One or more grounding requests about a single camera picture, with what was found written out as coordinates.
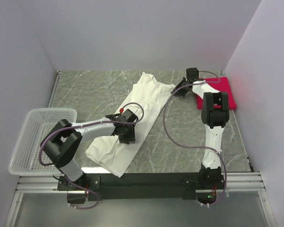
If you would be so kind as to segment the white t shirt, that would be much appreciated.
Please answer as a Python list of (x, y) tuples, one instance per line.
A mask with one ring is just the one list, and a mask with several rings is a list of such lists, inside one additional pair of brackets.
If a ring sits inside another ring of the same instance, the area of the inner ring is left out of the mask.
[(175, 88), (173, 84), (158, 82), (154, 75), (142, 73), (126, 99), (116, 110), (129, 113), (130, 122), (139, 121), (134, 127), (135, 142), (123, 143), (117, 135), (98, 137), (86, 150), (86, 156), (117, 177), (121, 177), (133, 161), (138, 150), (152, 129), (162, 108)]

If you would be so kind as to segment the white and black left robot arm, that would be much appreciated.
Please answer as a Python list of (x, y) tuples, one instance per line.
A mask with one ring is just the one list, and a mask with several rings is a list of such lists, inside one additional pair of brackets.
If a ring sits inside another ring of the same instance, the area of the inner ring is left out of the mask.
[(88, 187), (86, 174), (74, 160), (74, 156), (84, 140), (104, 136), (117, 136), (120, 143), (135, 143), (135, 125), (139, 118), (126, 109), (121, 113), (84, 123), (70, 123), (60, 120), (40, 144), (39, 163), (42, 166), (54, 165), (74, 190)]

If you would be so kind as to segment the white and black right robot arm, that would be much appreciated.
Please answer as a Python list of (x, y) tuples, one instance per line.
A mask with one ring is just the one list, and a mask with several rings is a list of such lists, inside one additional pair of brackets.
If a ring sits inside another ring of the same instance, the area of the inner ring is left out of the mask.
[(186, 69), (186, 77), (172, 93), (185, 97), (192, 91), (202, 100), (201, 119), (205, 126), (204, 158), (198, 174), (198, 184), (205, 189), (224, 182), (222, 175), (222, 135), (229, 121), (229, 97), (199, 78), (197, 68)]

